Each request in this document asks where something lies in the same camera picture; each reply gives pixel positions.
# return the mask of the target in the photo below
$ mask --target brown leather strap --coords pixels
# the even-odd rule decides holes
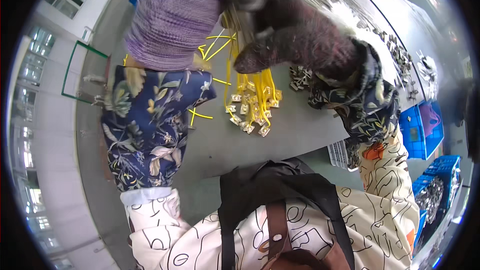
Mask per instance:
[[[266,205],[268,219],[268,259],[292,250],[289,227],[287,226],[287,208],[284,200],[273,201]]]

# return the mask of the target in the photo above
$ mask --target dark brown glove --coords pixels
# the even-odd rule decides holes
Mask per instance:
[[[352,41],[302,0],[267,0],[255,14],[257,29],[274,33],[248,44],[235,61],[239,73],[255,73],[292,62],[329,79],[346,80],[359,67]]]

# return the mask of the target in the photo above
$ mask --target gloved hand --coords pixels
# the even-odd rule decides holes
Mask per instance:
[[[358,69],[352,41],[302,0],[267,0],[254,18],[259,31],[272,27],[274,33],[244,48],[234,64],[239,73],[289,61],[340,81]]]
[[[282,62],[309,68],[309,105],[334,109],[350,144],[382,141],[398,123],[399,94],[382,79],[382,65],[369,44],[343,35],[335,24],[302,0],[267,0],[255,14],[259,30],[274,33],[245,46],[234,63],[255,73]]]
[[[125,38],[128,51],[148,69],[190,68],[220,13],[219,0],[138,0]]]

